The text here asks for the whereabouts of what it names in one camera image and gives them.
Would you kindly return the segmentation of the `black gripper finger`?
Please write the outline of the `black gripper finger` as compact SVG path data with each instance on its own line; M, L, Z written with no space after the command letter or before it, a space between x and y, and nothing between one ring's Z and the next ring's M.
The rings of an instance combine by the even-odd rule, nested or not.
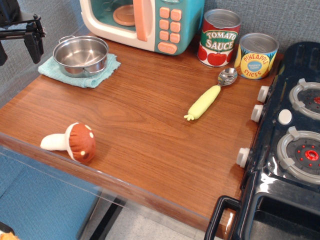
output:
M3 66L8 59L8 56L3 48L2 43L0 42L0 66Z
M31 56L34 64L38 64L41 61L41 57L44 54L43 40L45 37L44 32L26 32L23 39L24 44Z

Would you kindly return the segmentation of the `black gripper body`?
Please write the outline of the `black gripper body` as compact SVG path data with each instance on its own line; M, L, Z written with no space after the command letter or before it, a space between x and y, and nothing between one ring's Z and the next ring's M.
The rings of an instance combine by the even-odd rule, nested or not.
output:
M0 1L0 39L23 39L28 34L37 38L46 36L41 16L21 11L17 0Z

